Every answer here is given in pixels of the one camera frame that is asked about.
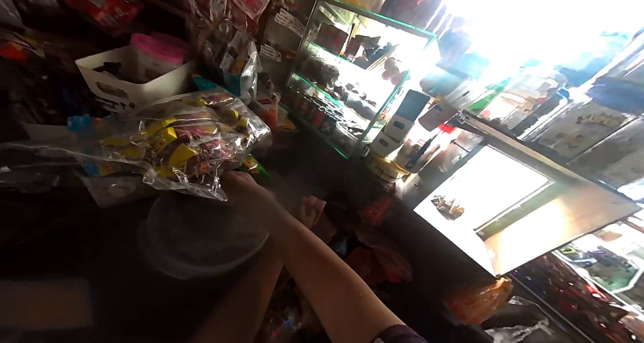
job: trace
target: green bottle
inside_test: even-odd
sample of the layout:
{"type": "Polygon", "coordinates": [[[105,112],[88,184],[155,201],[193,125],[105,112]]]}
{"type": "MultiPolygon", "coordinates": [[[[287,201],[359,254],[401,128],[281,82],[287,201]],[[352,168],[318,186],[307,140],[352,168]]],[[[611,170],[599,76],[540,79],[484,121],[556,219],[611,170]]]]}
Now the green bottle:
{"type": "Polygon", "coordinates": [[[480,113],[481,110],[485,109],[485,107],[492,100],[494,100],[494,98],[498,94],[500,94],[503,90],[505,90],[505,87],[510,83],[511,80],[512,78],[508,77],[507,79],[501,81],[500,83],[487,85],[486,86],[487,92],[483,94],[483,97],[481,99],[476,101],[474,104],[470,105],[468,110],[474,114],[480,113]]]}

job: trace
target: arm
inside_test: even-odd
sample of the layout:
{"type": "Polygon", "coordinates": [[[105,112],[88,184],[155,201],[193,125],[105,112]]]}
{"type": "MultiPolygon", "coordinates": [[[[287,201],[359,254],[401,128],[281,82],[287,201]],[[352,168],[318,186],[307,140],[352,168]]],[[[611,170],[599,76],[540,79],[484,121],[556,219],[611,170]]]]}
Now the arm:
{"type": "Polygon", "coordinates": [[[269,230],[279,256],[334,343],[369,343],[386,328],[403,324],[358,274],[250,176],[227,172],[222,184],[232,203],[269,230]]]}
{"type": "Polygon", "coordinates": [[[282,266],[272,241],[268,240],[257,263],[208,316],[192,342],[252,342],[282,266]]]}

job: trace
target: clear plastic bag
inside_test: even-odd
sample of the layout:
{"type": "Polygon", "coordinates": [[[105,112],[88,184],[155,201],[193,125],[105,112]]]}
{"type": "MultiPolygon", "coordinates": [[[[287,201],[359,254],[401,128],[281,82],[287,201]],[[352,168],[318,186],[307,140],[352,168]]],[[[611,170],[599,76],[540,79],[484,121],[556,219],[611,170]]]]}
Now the clear plastic bag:
{"type": "Polygon", "coordinates": [[[63,150],[98,175],[127,170],[158,190],[227,200],[219,176],[239,166],[254,147],[270,145],[270,130],[241,100],[215,89],[110,115],[79,128],[75,141],[5,145],[63,150]]]}

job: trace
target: pink lid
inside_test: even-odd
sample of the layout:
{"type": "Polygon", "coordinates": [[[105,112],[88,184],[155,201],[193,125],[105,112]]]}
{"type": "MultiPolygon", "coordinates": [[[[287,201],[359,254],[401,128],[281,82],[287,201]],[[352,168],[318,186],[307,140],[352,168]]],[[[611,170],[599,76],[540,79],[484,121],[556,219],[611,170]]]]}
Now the pink lid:
{"type": "Polygon", "coordinates": [[[150,34],[150,37],[157,39],[163,43],[169,44],[170,46],[178,47],[184,52],[188,51],[188,43],[178,37],[162,34],[160,32],[153,32],[152,34],[150,34]]]}
{"type": "Polygon", "coordinates": [[[166,44],[152,36],[132,34],[130,44],[155,59],[174,65],[183,64],[183,50],[181,48],[166,44]]]}

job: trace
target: hand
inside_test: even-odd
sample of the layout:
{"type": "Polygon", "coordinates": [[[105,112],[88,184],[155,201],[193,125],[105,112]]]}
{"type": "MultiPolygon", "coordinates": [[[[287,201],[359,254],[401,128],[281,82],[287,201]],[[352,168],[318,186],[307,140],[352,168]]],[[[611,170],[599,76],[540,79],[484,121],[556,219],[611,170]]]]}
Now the hand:
{"type": "Polygon", "coordinates": [[[318,222],[326,202],[315,196],[302,197],[300,208],[295,216],[309,230],[318,222]]]}
{"type": "Polygon", "coordinates": [[[221,187],[228,200],[237,207],[257,205],[273,199],[264,187],[255,183],[250,174],[237,171],[226,171],[221,174],[221,187]]]}

